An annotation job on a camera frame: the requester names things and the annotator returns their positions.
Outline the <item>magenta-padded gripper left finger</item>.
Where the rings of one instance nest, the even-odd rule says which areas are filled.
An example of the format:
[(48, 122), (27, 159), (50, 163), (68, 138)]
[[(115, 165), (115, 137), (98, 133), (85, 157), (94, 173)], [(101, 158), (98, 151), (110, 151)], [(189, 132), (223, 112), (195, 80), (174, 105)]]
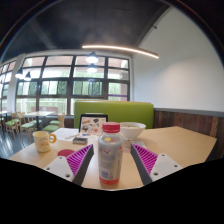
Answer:
[(81, 186), (93, 155), (94, 148), (90, 144), (67, 157), (58, 156), (44, 170)]

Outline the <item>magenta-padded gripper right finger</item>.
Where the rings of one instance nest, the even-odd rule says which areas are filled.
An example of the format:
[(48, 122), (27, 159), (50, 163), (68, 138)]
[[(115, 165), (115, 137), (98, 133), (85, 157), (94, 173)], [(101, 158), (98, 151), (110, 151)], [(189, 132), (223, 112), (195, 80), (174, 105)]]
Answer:
[(182, 169), (182, 167), (167, 154), (161, 153), (157, 155), (134, 143), (131, 144), (131, 155), (144, 185), (150, 184)]

